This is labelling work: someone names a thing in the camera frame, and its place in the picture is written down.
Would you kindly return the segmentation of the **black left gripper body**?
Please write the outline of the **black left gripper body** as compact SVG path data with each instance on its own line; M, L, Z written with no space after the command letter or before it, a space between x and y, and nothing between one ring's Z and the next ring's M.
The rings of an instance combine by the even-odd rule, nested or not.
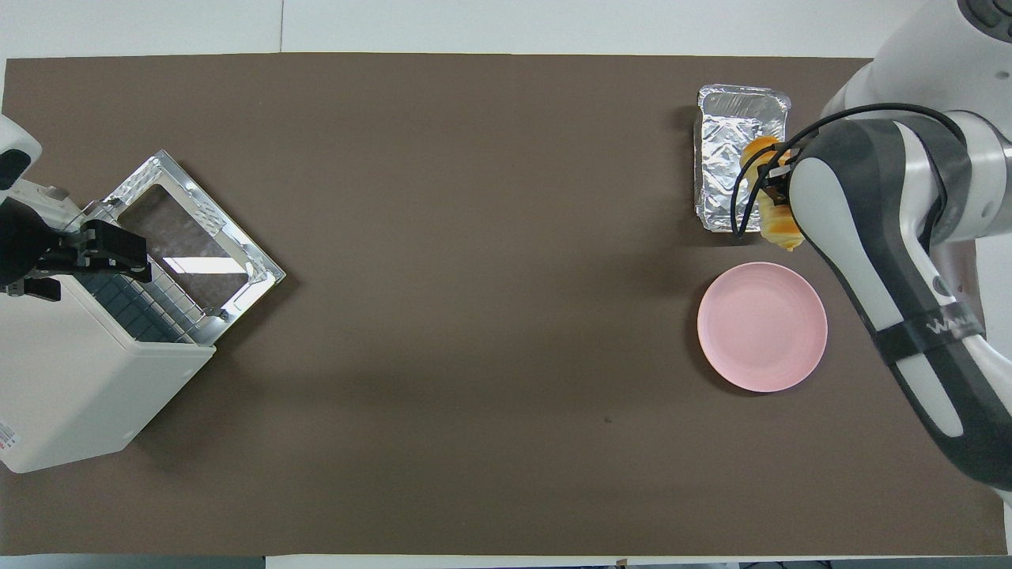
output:
M1 205L1 288L8 296L60 301L62 289L51 274L80 266L78 242L48 226L30 206L7 198Z

